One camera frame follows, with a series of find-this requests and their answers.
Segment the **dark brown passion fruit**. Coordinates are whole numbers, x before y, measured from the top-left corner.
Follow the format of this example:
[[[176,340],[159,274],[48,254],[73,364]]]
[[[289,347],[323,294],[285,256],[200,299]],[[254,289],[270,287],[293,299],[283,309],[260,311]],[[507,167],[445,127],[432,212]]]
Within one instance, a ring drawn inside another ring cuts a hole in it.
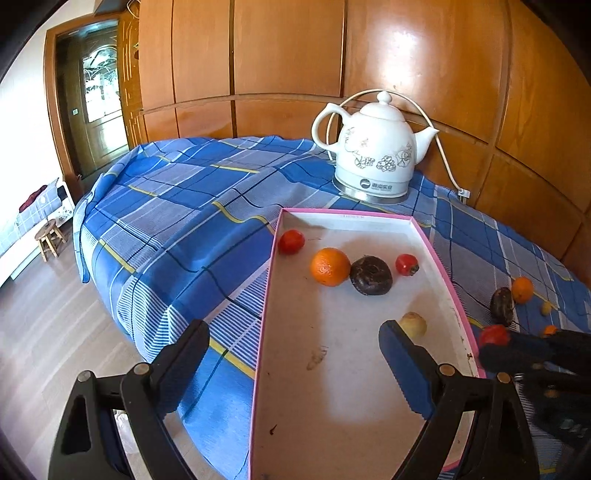
[[[496,324],[508,327],[513,322],[513,296],[508,287],[498,288],[492,295],[489,311]]]
[[[356,291],[366,296],[385,295],[394,283],[388,264],[376,256],[363,256],[356,260],[349,271],[349,280]]]

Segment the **small red tomato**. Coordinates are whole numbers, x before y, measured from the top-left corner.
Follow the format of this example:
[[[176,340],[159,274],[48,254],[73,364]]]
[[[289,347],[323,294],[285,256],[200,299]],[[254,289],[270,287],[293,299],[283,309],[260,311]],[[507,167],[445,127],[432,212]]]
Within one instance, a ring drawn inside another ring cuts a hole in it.
[[[277,243],[277,248],[280,254],[283,255],[294,255],[297,254],[304,247],[305,238],[304,234],[296,229],[290,229],[280,236],[280,240]]]
[[[397,272],[405,277],[414,276],[420,270],[420,264],[416,256],[408,253],[401,254],[394,262]]]

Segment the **small yellow-green longan fruit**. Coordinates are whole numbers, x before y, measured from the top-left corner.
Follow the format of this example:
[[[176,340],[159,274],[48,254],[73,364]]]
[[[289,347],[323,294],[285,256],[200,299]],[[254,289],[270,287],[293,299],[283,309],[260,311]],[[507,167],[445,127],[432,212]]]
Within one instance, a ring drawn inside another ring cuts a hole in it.
[[[540,311],[541,311],[541,314],[542,314],[544,317],[547,317],[547,316],[549,316],[549,315],[552,313],[552,310],[553,310],[552,304],[551,304],[550,302],[548,302],[548,301],[545,301],[545,302],[542,304],[542,306],[541,306],[541,309],[540,309]]]

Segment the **orange mandarin with stem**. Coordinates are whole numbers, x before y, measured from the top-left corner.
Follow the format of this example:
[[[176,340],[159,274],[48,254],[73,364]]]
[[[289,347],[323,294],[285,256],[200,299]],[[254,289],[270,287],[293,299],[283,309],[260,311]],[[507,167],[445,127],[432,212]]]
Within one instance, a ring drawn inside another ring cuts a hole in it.
[[[511,293],[516,304],[526,304],[534,296],[534,285],[527,277],[517,277],[512,282]]]

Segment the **white tray with pink rim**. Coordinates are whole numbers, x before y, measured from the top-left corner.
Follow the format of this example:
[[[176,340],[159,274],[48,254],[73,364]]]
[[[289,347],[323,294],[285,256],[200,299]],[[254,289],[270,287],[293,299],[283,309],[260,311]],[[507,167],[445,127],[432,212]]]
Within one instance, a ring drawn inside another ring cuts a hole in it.
[[[431,356],[481,376],[477,343],[428,237],[411,217],[368,211],[281,211],[276,229],[304,235],[296,255],[273,252],[252,402],[252,479],[389,479],[424,420],[409,407],[379,347],[381,325],[408,312],[427,323]],[[349,281],[326,287],[311,275],[315,253],[388,264],[409,253],[420,265],[382,296]]]

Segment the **white bench with cushions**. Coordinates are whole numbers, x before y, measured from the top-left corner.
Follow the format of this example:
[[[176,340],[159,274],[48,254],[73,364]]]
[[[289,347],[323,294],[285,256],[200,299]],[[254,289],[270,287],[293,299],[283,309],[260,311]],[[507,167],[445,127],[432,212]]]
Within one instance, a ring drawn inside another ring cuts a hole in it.
[[[39,254],[35,234],[50,220],[61,227],[73,216],[74,202],[66,183],[50,183],[12,224],[1,229],[1,284],[14,280]]]

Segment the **small wooden stool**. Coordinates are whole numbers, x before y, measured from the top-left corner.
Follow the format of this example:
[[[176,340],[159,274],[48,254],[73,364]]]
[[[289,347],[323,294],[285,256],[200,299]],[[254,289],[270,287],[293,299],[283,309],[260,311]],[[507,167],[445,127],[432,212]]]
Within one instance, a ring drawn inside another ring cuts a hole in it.
[[[48,220],[35,234],[35,241],[38,244],[42,260],[47,261],[46,250],[57,258],[58,246],[66,243],[66,238],[57,226],[55,219]]]

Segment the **blue plaid tablecloth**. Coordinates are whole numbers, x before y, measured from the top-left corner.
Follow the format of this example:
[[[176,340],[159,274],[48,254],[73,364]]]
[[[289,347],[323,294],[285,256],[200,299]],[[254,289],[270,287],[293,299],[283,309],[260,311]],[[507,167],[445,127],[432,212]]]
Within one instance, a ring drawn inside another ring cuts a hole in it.
[[[332,183],[307,139],[186,138],[136,147],[78,203],[73,242],[80,278],[93,283],[141,357],[152,360],[194,319],[211,323],[211,349],[179,405],[205,461],[228,479],[247,475],[253,373],[266,264],[283,208],[363,210]],[[536,295],[516,325],[590,328],[590,293],[556,258],[461,204],[423,174],[392,206],[416,219],[475,329],[491,321],[493,291],[526,276]],[[542,304],[552,304],[544,317]]]

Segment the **white ceramic electric kettle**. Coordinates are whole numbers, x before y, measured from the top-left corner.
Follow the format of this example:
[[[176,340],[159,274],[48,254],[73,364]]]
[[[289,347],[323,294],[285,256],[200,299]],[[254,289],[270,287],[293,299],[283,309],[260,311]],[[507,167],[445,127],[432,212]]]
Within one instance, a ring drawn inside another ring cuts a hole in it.
[[[325,105],[311,125],[318,147],[335,155],[335,187],[358,200],[394,203],[409,189],[416,166],[423,161],[439,130],[430,125],[414,132],[393,104],[394,91],[376,91],[377,100],[349,114],[334,103]],[[318,135],[322,120],[338,115],[338,141]]]

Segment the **wooden wardrobe panels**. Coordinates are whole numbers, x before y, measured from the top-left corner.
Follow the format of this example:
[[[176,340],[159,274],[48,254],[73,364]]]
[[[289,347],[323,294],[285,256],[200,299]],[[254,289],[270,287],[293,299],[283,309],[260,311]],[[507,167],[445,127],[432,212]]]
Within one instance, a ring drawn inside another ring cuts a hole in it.
[[[524,3],[128,1],[119,35],[133,143],[335,138],[325,105],[392,90],[431,180],[589,279],[590,83]]]

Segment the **wooden door with glass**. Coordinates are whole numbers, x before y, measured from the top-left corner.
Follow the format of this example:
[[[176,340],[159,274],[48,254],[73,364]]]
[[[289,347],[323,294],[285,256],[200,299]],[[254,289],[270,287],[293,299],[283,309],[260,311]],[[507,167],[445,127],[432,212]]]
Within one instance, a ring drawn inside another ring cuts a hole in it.
[[[73,174],[97,176],[128,151],[118,78],[118,20],[86,20],[52,35],[49,79]]]

